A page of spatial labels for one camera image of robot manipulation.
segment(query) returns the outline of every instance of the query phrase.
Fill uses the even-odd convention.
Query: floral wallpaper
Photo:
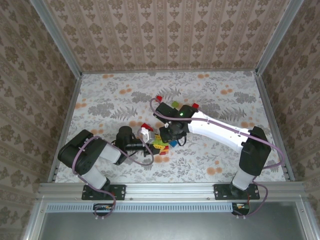
[[[255,68],[290,0],[45,0],[83,72]]]
[[[0,239],[21,239],[75,78],[28,0],[0,1]]]
[[[178,109],[197,103],[204,113],[233,126],[261,127],[273,142],[252,71],[84,74],[67,141],[87,129],[111,142],[121,126],[131,126],[136,133],[143,123],[159,133],[163,123],[153,116],[149,106],[156,95],[163,96],[169,105],[176,101]],[[143,163],[151,160],[141,154],[134,158]],[[127,159],[116,166],[101,158],[96,165],[113,183],[230,182],[239,160],[240,155],[226,145],[189,133],[185,146],[170,147],[168,154],[156,155],[153,165],[140,166]],[[272,151],[266,164],[278,161]],[[264,170],[258,180],[285,178],[282,168],[277,167]],[[55,182],[78,181],[61,163]]]
[[[296,180],[320,223],[320,1],[305,0],[262,75]]]

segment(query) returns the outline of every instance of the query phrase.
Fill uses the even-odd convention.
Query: wire
[[[252,215],[256,214],[256,213],[262,208],[262,206],[266,203],[266,200],[267,200],[267,197],[268,197],[268,193],[269,193],[268,188],[267,188],[265,185],[262,185],[262,184],[260,184],[260,183],[255,182],[255,178],[256,178],[256,177],[254,177],[254,179],[252,180],[252,182],[253,182],[254,184],[256,184],[257,186],[260,186],[260,187],[264,188],[264,189],[265,189],[265,195],[264,195],[264,198],[263,198],[261,204],[257,207],[257,209],[254,210],[253,212],[247,214],[247,215],[243,215],[243,214],[241,214],[240,212],[238,212],[238,211],[236,211],[236,210],[233,210],[235,213],[239,214],[240,216],[243,216],[244,219],[247,218],[247,217],[251,217]]]
[[[248,194],[248,201],[246,202],[246,204],[248,204],[248,205],[249,205],[249,208],[250,208],[250,195],[249,195],[248,192],[247,192],[246,194]]]
[[[140,133],[141,133],[141,128],[138,130],[138,132],[137,132],[137,135],[139,136],[140,135]],[[136,164],[138,164],[138,165],[141,165],[141,166],[150,166],[150,165],[152,165],[153,163],[154,163],[154,161],[155,161],[155,157],[154,157],[154,154],[152,153],[152,151],[151,151],[151,149],[148,147],[148,145],[145,143],[145,141],[143,140],[143,138],[142,137],[140,137],[139,138],[140,139],[140,141],[142,142],[142,144],[143,144],[143,146],[147,149],[147,151],[150,153],[150,155],[151,155],[151,162],[149,162],[149,163],[141,163],[141,162],[138,162],[138,161],[136,161],[136,160],[134,160],[133,158],[132,158],[132,156],[134,155],[134,154],[136,154],[136,152],[134,152],[133,154],[131,154],[131,155],[128,155],[127,153],[125,153],[124,151],[122,151],[120,148],[118,148],[117,146],[115,146],[115,145],[113,145],[112,143],[110,143],[110,142],[108,142],[107,140],[105,140],[104,139],[104,141],[106,141],[106,143],[107,144],[109,144],[111,147],[113,147],[113,148],[115,148],[115,149],[117,149],[118,151],[120,151],[120,153],[122,153],[123,155],[125,155],[128,159],[130,159],[132,162],[134,162],[134,163],[136,163]]]
[[[138,151],[135,151],[134,153],[130,154],[129,157],[132,157],[133,155],[135,155]]]
[[[183,142],[183,144],[180,143],[179,139],[177,139],[176,141],[177,141],[177,143],[178,143],[178,145],[179,145],[180,147],[183,147],[183,146],[186,144],[186,142],[187,142],[187,136],[184,136],[184,142]]]
[[[265,167],[263,167],[263,169],[275,168],[275,167],[278,167],[278,166],[282,165],[283,162],[284,162],[284,159],[285,159],[284,153],[280,150],[280,148],[278,148],[277,146],[273,145],[272,143],[270,143],[270,142],[268,142],[268,141],[265,141],[265,140],[263,140],[263,139],[260,139],[260,138],[258,138],[258,137],[255,137],[255,136],[252,136],[252,135],[250,135],[250,134],[246,134],[246,133],[241,132],[241,131],[239,131],[239,130],[233,129],[232,127],[225,126],[225,125],[223,125],[223,124],[221,124],[221,123],[218,123],[218,122],[215,122],[215,121],[212,121],[212,120],[209,120],[209,119],[198,118],[198,117],[188,117],[188,118],[182,117],[182,118],[177,118],[177,117],[164,116],[164,115],[162,115],[161,113],[157,112],[157,111],[154,109],[154,107],[152,106],[152,102],[155,101],[155,100],[156,100],[156,98],[152,98],[152,99],[150,100],[150,102],[149,102],[149,103],[150,103],[150,108],[151,108],[152,112],[153,112],[155,115],[157,115],[158,117],[160,117],[160,118],[167,119],[167,120],[171,120],[171,121],[202,121],[202,122],[214,124],[214,125],[217,125],[218,127],[221,127],[221,128],[223,128],[223,129],[227,129],[227,130],[229,130],[229,131],[231,131],[231,132],[233,132],[233,133],[235,133],[235,134],[240,134],[240,135],[245,136],[245,137],[247,137],[247,138],[250,138],[250,139],[256,140],[256,141],[258,141],[258,142],[260,142],[260,143],[263,143],[263,144],[265,144],[265,145],[268,145],[268,146],[271,147],[271,148],[274,148],[275,150],[278,151],[278,153],[279,153],[280,156],[281,156],[280,161],[279,161],[278,163],[276,163],[276,164],[272,164],[272,165],[269,165],[269,166],[265,166]]]
[[[94,206],[94,212],[93,212],[93,214],[95,215],[95,218],[96,219],[98,219],[98,217],[101,217],[102,219],[104,219],[105,217],[107,217],[107,215],[110,213],[107,213],[107,214],[105,214],[105,215],[102,215],[102,216],[99,216],[98,215],[98,213],[97,213],[97,210],[99,209],[99,208],[101,208],[101,207],[105,207],[105,206],[109,206],[107,203],[101,203],[101,204],[97,204],[97,205],[95,205]]]

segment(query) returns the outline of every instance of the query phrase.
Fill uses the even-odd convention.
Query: floral tablecloth
[[[149,100],[156,95],[163,96],[169,105],[178,102],[178,108],[197,103],[202,112],[233,126],[261,127],[273,142],[251,71],[84,74],[67,141],[83,129],[109,141],[116,139],[118,129],[125,125],[136,133],[147,123],[157,132],[163,124],[149,108]],[[150,161],[141,154],[134,158]],[[128,159],[120,166],[98,159],[96,165],[113,183],[230,182],[239,159],[238,153],[222,143],[189,133],[185,146],[171,147],[168,154],[157,155],[153,165],[140,166]],[[278,161],[272,151],[266,164]],[[285,177],[277,167],[262,171],[257,181],[285,181]],[[80,180],[60,163],[55,182]]]

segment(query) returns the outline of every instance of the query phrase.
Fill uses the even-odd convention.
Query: red block
[[[144,123],[141,125],[141,128],[145,128],[145,129],[148,129],[149,131],[153,132],[154,129],[152,127],[150,127],[148,124]]]
[[[192,107],[195,108],[195,109],[198,109],[198,108],[199,108],[199,105],[196,104],[196,103],[194,103],[194,104],[192,105]]]
[[[156,98],[156,101],[157,101],[158,103],[161,103],[161,101],[162,101],[162,96],[156,96],[155,98]]]

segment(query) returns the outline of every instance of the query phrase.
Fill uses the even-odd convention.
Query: lego brick
[[[177,108],[179,107],[179,103],[177,101],[174,101],[173,103],[171,103],[171,107]]]
[[[169,144],[170,144],[171,147],[174,148],[175,146],[178,145],[178,142],[176,140],[174,140],[174,141],[169,142]]]
[[[145,128],[145,129],[148,129],[149,131],[154,131],[154,129],[152,127],[150,127],[148,124],[144,123],[141,125],[141,128]]]
[[[196,103],[194,103],[194,104],[192,104],[192,107],[195,108],[195,109],[198,109],[198,108],[199,108],[199,105],[196,104]]]
[[[165,149],[165,146],[162,146],[162,145],[153,144],[153,146],[155,149],[160,149],[160,152]]]
[[[164,143],[160,137],[159,134],[156,134],[155,135],[155,140],[152,144],[156,144],[156,145],[161,145],[161,146],[168,146],[169,144],[168,143]]]
[[[156,101],[157,101],[158,103],[161,103],[161,101],[162,101],[162,96],[156,96],[155,98],[156,98]]]

